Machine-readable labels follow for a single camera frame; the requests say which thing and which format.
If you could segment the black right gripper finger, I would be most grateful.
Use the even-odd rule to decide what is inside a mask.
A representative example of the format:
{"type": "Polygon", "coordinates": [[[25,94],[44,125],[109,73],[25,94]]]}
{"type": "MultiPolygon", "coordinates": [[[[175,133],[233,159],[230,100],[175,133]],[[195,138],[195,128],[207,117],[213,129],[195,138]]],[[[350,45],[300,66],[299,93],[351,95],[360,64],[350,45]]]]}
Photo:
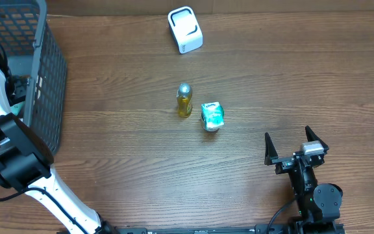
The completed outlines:
{"type": "Polygon", "coordinates": [[[307,137],[307,140],[309,142],[312,142],[312,141],[319,141],[320,144],[322,145],[322,147],[324,148],[324,151],[328,151],[329,150],[329,146],[324,143],[324,141],[322,141],[322,139],[320,139],[314,132],[313,130],[307,125],[305,127],[305,133],[306,133],[306,137],[307,137]]]}
{"type": "Polygon", "coordinates": [[[268,132],[265,133],[264,139],[265,139],[265,145],[266,145],[264,164],[265,165],[275,164],[279,156],[277,154],[277,151],[273,145],[272,139],[268,132]]]}

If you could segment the green lidded jar with tissues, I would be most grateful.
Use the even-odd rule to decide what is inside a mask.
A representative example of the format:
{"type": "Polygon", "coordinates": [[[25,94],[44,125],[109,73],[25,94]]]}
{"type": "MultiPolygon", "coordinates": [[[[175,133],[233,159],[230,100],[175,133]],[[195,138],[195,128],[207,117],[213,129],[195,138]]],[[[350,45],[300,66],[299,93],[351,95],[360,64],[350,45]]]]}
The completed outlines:
{"type": "Polygon", "coordinates": [[[225,125],[224,109],[219,102],[204,103],[201,105],[201,123],[205,131],[218,131],[225,125]]]}

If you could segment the yellow liquid bottle silver cap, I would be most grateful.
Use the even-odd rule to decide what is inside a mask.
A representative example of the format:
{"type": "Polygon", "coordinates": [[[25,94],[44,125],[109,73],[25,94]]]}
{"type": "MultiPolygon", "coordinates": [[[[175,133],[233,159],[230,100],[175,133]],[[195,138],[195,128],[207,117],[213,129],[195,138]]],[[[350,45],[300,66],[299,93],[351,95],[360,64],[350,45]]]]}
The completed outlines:
{"type": "Polygon", "coordinates": [[[192,88],[188,83],[181,83],[177,90],[177,113],[181,118],[188,118],[192,113],[192,88]]]}

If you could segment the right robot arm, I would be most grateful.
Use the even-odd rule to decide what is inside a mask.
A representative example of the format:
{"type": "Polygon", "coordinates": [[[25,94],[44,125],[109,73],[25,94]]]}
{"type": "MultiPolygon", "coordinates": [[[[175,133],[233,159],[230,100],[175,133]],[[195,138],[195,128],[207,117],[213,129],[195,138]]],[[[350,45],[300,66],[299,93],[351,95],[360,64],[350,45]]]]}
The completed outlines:
{"type": "Polygon", "coordinates": [[[266,233],[344,233],[340,217],[343,191],[332,183],[319,184],[314,168],[321,166],[329,147],[309,126],[305,127],[307,141],[290,157],[280,158],[268,133],[264,135],[266,151],[264,164],[275,166],[276,174],[288,174],[294,198],[284,204],[271,218],[266,233]],[[299,216],[291,217],[287,224],[274,227],[276,218],[292,203],[296,203],[299,216]]]}

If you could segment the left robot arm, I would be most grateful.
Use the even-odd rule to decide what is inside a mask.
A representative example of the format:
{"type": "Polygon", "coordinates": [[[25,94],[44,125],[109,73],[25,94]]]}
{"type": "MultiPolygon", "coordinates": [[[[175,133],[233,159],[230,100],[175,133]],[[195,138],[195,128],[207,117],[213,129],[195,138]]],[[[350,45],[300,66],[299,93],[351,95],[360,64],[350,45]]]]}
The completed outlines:
{"type": "Polygon", "coordinates": [[[40,202],[67,233],[115,233],[99,213],[89,208],[63,182],[54,167],[51,150],[11,111],[8,96],[15,91],[8,59],[0,47],[0,186],[40,202]]]}

